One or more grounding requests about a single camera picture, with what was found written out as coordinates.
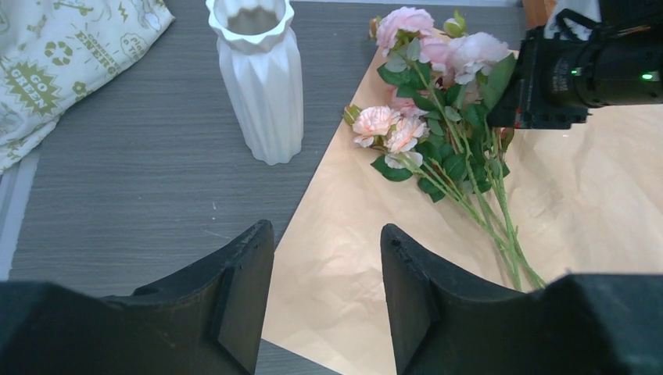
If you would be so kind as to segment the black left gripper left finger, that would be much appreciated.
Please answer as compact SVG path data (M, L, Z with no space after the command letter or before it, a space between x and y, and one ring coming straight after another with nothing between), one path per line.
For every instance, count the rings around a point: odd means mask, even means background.
M129 296L112 374L253 374L274 264L274 230L259 220L222 248Z

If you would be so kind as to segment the orange wrapping paper sheet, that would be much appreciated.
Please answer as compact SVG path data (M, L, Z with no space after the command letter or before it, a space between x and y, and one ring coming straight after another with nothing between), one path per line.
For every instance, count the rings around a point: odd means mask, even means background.
M340 123L275 252L262 336L342 374L396 371L380 233L392 223L508 285L492 238L416 180L391 182ZM529 264L545 280L662 270L662 108L594 109L570 130L516 133L505 181Z

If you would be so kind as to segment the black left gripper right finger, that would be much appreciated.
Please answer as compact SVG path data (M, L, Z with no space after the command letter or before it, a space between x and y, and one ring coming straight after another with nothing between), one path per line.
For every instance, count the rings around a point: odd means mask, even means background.
M517 291L430 252L398 226L381 233L398 374L505 374L518 368Z

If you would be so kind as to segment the pink rose stem three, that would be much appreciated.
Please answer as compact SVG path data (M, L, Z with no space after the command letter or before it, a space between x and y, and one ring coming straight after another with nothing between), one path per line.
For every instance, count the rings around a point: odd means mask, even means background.
M444 23L450 36L446 59L444 120L450 141L463 158L464 172L454 181L460 202L478 212L479 222L495 241L512 285L534 288L544 280L529 265L518 240L518 228L507 206L506 153L514 138L509 127L489 128L488 114L514 72L516 56L491 34L469 34L456 13Z

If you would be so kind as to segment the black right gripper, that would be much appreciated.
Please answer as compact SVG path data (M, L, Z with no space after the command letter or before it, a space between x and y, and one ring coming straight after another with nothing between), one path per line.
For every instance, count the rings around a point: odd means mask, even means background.
M489 127L567 130L590 109L662 102L660 1L559 1L487 95Z

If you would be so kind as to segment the pink rose stem two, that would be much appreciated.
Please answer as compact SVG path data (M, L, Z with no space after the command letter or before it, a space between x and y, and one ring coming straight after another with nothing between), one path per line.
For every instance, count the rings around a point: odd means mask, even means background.
M496 131L481 125L476 135L457 116L451 130L448 116L437 111L406 115L388 105L344 108L343 122L353 143L377 152L371 166L385 179L415 179L432 202L455 203L494 241L507 279L522 289L529 268L518 240L518 228L507 206L505 180L510 170Z

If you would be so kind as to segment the pink rose stem one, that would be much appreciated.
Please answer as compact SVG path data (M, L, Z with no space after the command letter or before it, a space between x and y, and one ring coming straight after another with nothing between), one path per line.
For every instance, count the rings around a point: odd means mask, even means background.
M444 24L437 30L429 12L403 6L375 17L368 37L385 60L377 72L390 96L386 105L406 115L431 111L443 115L443 81L450 55L450 36Z

